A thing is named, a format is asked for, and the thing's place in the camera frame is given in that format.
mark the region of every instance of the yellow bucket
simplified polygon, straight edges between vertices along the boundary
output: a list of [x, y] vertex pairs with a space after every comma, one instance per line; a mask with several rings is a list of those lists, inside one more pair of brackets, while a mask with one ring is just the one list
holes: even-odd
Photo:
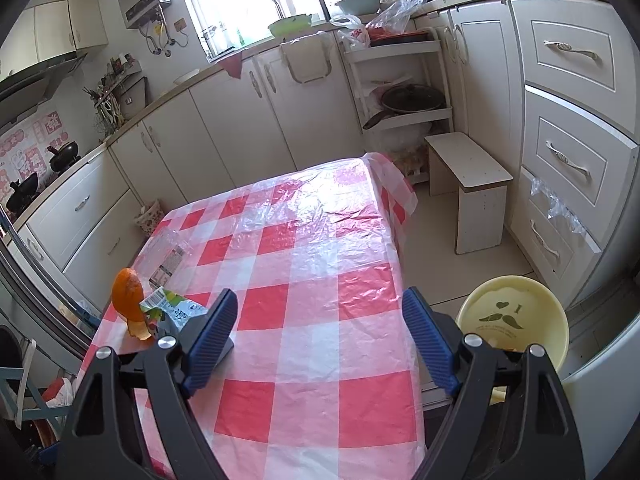
[[[500, 276], [480, 285], [463, 303], [456, 324], [494, 348], [524, 352], [542, 345], [556, 371], [569, 348], [569, 323], [558, 299], [546, 286], [524, 276]], [[492, 404], [504, 402], [504, 388], [494, 388]]]

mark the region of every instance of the cabinet handle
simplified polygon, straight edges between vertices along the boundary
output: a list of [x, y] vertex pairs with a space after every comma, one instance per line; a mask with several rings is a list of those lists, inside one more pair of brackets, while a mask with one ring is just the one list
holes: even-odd
[[591, 172], [587, 170], [587, 168], [583, 168], [573, 163], [571, 159], [568, 156], [566, 156], [563, 152], [559, 152], [558, 150], [556, 150], [550, 140], [547, 140], [545, 144], [560, 162], [563, 162], [570, 168], [574, 168], [574, 170], [576, 171], [580, 171], [580, 173], [582, 173], [586, 179], [589, 180], [591, 178]]
[[158, 140], [158, 136], [156, 136], [154, 134], [154, 129], [151, 126], [147, 126], [146, 129], [149, 132], [149, 137], [151, 137], [151, 140], [153, 141], [153, 143], [158, 147], [161, 148], [162, 146], [160, 145], [160, 141]]
[[445, 27], [444, 28], [444, 50], [447, 51], [447, 54], [449, 55], [449, 59], [452, 60], [454, 63], [457, 63], [456, 58], [453, 57], [453, 54], [451, 53], [452, 49], [449, 46], [449, 36], [451, 36], [451, 39], [453, 40], [453, 48], [456, 47], [456, 38], [453, 37], [453, 34], [451, 33], [451, 29], [449, 27]]
[[560, 253], [558, 251], [554, 251], [551, 247], [549, 247], [546, 242], [545, 239], [540, 235], [540, 233], [536, 230], [536, 223], [532, 220], [531, 221], [531, 230], [533, 231], [533, 234], [536, 235], [536, 238], [538, 240], [538, 243], [540, 245], [542, 245], [543, 249], [551, 254], [553, 254], [553, 256], [555, 256], [558, 260], [560, 259]]
[[269, 68], [269, 65], [264, 66], [264, 71], [267, 73], [267, 81], [271, 85], [271, 90], [273, 90], [274, 94], [277, 93], [278, 91], [276, 90], [276, 85], [273, 82], [273, 76], [271, 75], [271, 69]]
[[113, 251], [116, 250], [116, 247], [118, 246], [119, 243], [120, 243], [120, 238], [116, 240], [116, 243], [114, 243], [113, 247], [111, 248], [111, 251], [107, 253], [107, 256], [111, 256], [113, 254]]
[[91, 198], [91, 195], [87, 195], [86, 198], [76, 206], [76, 211], [80, 211], [86, 205], [86, 203], [89, 202], [90, 198]]
[[153, 153], [154, 152], [153, 148], [146, 143], [145, 133], [143, 130], [140, 130], [140, 138], [142, 139], [142, 144], [146, 149], [148, 149], [149, 153]]
[[458, 57], [460, 58], [460, 61], [462, 62], [463, 65], [466, 65], [469, 61], [469, 47], [466, 45], [466, 38], [465, 38], [465, 33], [462, 32], [462, 27], [460, 27], [457, 23], [456, 25], [454, 25], [453, 27], [453, 35], [454, 35], [454, 40], [456, 40], [456, 32], [460, 33], [460, 37], [462, 38], [463, 43], [465, 44], [465, 57], [460, 56], [460, 49], [458, 49]]
[[34, 254], [34, 256], [37, 256], [40, 261], [44, 260], [43, 254], [38, 250], [38, 247], [33, 243], [31, 238], [27, 238], [27, 246], [29, 247], [29, 250]]
[[258, 85], [258, 80], [255, 78], [253, 70], [249, 70], [249, 77], [251, 77], [251, 83], [254, 85], [255, 92], [258, 94], [258, 97], [262, 99], [262, 91], [260, 90], [260, 85]]
[[592, 52], [591, 50], [578, 50], [576, 48], [573, 48], [568, 43], [563, 43], [561, 41], [546, 41], [546, 40], [543, 41], [542, 43], [548, 46], [549, 48], [556, 48], [558, 50], [561, 50], [562, 52], [573, 52], [574, 54], [582, 54], [583, 56], [590, 57], [594, 61], [598, 60], [598, 54], [596, 54], [595, 52]]

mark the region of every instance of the pan handle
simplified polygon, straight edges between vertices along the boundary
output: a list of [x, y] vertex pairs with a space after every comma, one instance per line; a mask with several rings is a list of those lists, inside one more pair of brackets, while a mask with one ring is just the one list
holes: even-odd
[[382, 110], [381, 112], [378, 112], [377, 114], [375, 114], [372, 118], [370, 118], [362, 127], [363, 130], [370, 130], [371, 128], [373, 128], [376, 124], [378, 124], [382, 119], [386, 119], [389, 117], [394, 117], [396, 116], [397, 113], [391, 110]]

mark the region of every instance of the plastic table cover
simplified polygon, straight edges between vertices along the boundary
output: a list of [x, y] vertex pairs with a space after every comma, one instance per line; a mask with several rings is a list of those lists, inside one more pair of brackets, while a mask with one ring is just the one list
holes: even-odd
[[[154, 236], [169, 226], [193, 248], [176, 292], [207, 306], [225, 287], [238, 295], [235, 348], [190, 400], [231, 480], [415, 473], [424, 423], [398, 251], [416, 205], [391, 161], [368, 153], [164, 218]], [[104, 345], [145, 347], [110, 305], [78, 380]], [[136, 401], [154, 467], [172, 478], [146, 390]]]

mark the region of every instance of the stool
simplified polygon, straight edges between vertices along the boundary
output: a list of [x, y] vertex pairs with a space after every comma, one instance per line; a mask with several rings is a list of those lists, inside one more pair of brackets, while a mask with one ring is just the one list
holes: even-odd
[[458, 190], [456, 254], [500, 245], [513, 177], [461, 132], [426, 137], [430, 195]]

